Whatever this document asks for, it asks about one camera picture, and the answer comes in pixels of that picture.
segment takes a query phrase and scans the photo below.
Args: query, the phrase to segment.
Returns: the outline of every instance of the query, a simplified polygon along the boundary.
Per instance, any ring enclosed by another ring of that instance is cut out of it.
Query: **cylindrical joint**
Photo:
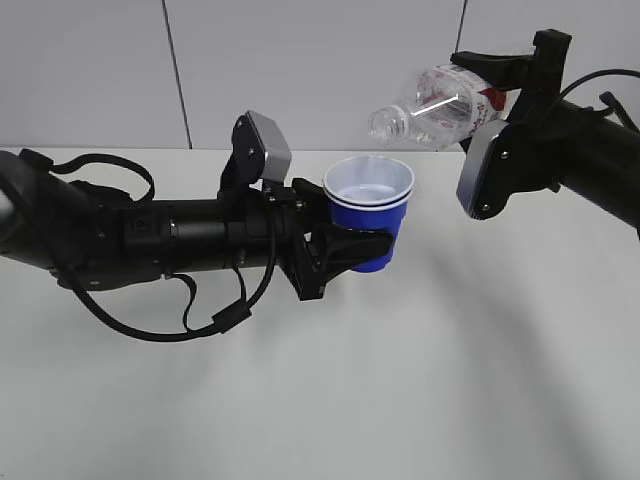
[[[543,146],[558,181],[619,219],[640,227],[640,135],[609,120],[588,125],[584,111],[562,102],[548,131],[582,130]]]
[[[226,218],[220,200],[155,201],[123,210],[127,257],[157,260],[165,273],[266,265],[269,237],[262,207],[248,201],[238,218]],[[277,242],[286,238],[284,214],[274,212]]]
[[[72,266],[81,263],[98,238],[93,222],[97,203],[9,152],[0,152],[0,172],[30,207],[60,258]],[[31,227],[4,194],[0,194],[0,255],[39,268],[53,267]]]

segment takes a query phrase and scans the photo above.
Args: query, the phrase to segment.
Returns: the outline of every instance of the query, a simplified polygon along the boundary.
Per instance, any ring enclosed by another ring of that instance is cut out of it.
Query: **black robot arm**
[[[68,164],[31,150],[0,152],[0,255],[48,270],[110,327],[149,341],[184,341],[229,330],[251,315],[276,265],[300,300],[322,298],[327,283],[360,263],[385,255],[393,236],[334,225],[322,188],[284,180],[291,152],[275,122],[255,112],[233,129],[233,154],[217,198],[153,200],[155,188],[141,166],[111,155],[83,155]],[[66,183],[53,175],[88,163],[114,164],[150,185],[140,200],[110,186]],[[252,187],[262,180],[262,188]],[[265,266],[248,297],[239,269]],[[240,299],[201,330],[156,334],[113,319],[88,295],[160,278],[184,280],[186,272],[233,269]]]
[[[506,120],[480,127],[462,142],[467,158],[458,198],[473,218],[500,213],[509,196],[560,185],[580,194],[634,228],[640,227],[640,133],[609,92],[600,111],[564,100],[586,81],[606,75],[640,78],[632,70],[603,70],[560,91],[571,37],[537,32],[533,55],[493,56],[460,52],[453,63],[496,88],[521,89]],[[616,114],[621,124],[606,117]]]

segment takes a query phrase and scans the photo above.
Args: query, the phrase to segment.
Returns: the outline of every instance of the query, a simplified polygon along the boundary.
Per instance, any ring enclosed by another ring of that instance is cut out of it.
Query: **clear plastic bottle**
[[[505,110],[507,95],[457,65],[429,69],[412,79],[411,91],[369,118],[380,143],[409,139],[440,150],[470,137]]]

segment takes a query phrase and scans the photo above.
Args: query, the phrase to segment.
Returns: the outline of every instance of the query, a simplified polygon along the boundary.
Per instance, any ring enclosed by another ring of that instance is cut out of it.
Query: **plastic cup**
[[[331,167],[322,185],[329,197],[358,206],[392,204],[413,190],[415,176],[404,163],[391,158],[347,158]]]
[[[414,181],[407,165],[390,158],[356,157],[334,165],[323,182],[333,223],[358,230],[386,230],[397,238]],[[382,270],[391,261],[394,247],[395,242],[387,255],[353,270]]]

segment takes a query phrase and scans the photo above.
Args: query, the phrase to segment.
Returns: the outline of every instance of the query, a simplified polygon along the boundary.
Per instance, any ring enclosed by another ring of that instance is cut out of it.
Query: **table surface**
[[[110,152],[148,167],[163,199],[215,196],[228,157]],[[297,152],[290,178],[319,182],[352,155]],[[224,336],[119,336],[46,273],[0,261],[0,476],[637,480],[635,232],[567,190],[474,221],[455,196],[462,154],[392,156],[417,185],[388,268],[349,272],[313,302],[278,271]],[[82,173],[144,191],[113,167]],[[250,289],[261,274],[247,271]],[[195,277],[192,318],[206,322],[237,283]],[[187,293],[162,281],[96,297],[132,325],[175,331]]]

